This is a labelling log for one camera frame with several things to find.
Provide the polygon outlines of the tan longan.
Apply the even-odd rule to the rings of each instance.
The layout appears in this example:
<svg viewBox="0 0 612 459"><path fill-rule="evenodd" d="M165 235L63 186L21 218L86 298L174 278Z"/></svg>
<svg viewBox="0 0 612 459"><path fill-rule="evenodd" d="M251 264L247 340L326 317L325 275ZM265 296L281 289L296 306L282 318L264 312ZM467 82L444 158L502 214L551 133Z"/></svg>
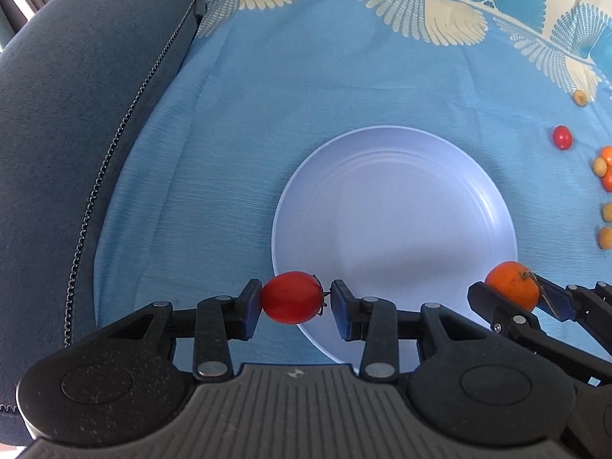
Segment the tan longan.
<svg viewBox="0 0 612 459"><path fill-rule="evenodd" d="M597 234L597 243L602 250L612 249L612 228L603 226Z"/></svg>
<svg viewBox="0 0 612 459"><path fill-rule="evenodd" d="M602 217L605 222L612 222L612 202L608 202L602 207Z"/></svg>
<svg viewBox="0 0 612 459"><path fill-rule="evenodd" d="M579 107L585 107L588 103L588 97L582 90L575 90L573 93L573 100Z"/></svg>
<svg viewBox="0 0 612 459"><path fill-rule="evenodd" d="M592 169L592 172L596 174L597 177L603 178L607 174L608 163L605 159L599 156L598 158L595 158L592 161L591 169Z"/></svg>

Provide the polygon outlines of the lavender round plate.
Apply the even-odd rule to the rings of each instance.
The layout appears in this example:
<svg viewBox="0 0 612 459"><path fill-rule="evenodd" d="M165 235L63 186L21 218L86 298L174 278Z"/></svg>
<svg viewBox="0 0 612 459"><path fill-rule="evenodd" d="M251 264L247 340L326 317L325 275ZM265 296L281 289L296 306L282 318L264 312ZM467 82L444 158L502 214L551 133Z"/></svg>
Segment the lavender round plate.
<svg viewBox="0 0 612 459"><path fill-rule="evenodd" d="M287 181L272 229L276 273L344 281L358 297L472 316L469 287L517 258L493 180L456 145L409 127L364 127L316 148Z"/></svg>

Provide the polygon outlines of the orange mandarin with stem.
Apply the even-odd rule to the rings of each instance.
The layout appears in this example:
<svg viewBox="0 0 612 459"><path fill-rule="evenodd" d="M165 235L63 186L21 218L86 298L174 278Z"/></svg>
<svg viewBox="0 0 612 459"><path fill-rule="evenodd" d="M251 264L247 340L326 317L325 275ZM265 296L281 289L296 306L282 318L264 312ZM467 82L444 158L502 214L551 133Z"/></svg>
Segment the orange mandarin with stem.
<svg viewBox="0 0 612 459"><path fill-rule="evenodd" d="M532 311L540 299L540 287L535 274L519 262L505 261L498 264L488 273L484 283L527 311Z"/></svg>

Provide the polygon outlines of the blue patterned cloth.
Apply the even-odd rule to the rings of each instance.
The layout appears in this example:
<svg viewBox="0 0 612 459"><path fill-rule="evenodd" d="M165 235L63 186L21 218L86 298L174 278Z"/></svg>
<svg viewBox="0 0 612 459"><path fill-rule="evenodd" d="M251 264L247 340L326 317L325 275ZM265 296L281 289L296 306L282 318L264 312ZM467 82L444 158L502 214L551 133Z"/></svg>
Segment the blue patterned cloth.
<svg viewBox="0 0 612 459"><path fill-rule="evenodd" d="M95 317L193 308L274 275L281 194L316 148L409 127L463 150L513 220L516 260L559 284L611 278L611 0L203 0L184 64L117 182ZM575 90L588 97L585 107ZM552 134L574 138L559 150Z"/></svg>

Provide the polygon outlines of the red cherry tomato with stem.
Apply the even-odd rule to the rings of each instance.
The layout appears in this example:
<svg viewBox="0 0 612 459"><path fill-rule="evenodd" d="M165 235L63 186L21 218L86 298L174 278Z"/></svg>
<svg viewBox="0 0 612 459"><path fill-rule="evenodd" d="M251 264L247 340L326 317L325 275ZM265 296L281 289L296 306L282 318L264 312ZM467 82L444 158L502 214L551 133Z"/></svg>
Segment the red cherry tomato with stem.
<svg viewBox="0 0 612 459"><path fill-rule="evenodd" d="M271 319L283 324L301 324L322 315L327 307L326 291L319 279L308 272L283 272L261 289L261 308Z"/></svg>

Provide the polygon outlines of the small orange mandarin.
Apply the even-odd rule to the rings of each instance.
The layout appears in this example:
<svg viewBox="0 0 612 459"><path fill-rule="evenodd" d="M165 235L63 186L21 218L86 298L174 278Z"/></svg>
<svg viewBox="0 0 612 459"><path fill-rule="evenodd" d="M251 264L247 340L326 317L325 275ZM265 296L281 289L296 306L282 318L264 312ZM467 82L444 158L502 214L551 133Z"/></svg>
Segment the small orange mandarin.
<svg viewBox="0 0 612 459"><path fill-rule="evenodd" d="M603 188L608 192L611 193L612 192L612 172L608 171L602 178L601 178L601 182L602 182L602 186Z"/></svg>
<svg viewBox="0 0 612 459"><path fill-rule="evenodd" d="M612 165L612 146L608 145L602 148L599 156L606 161L606 163Z"/></svg>

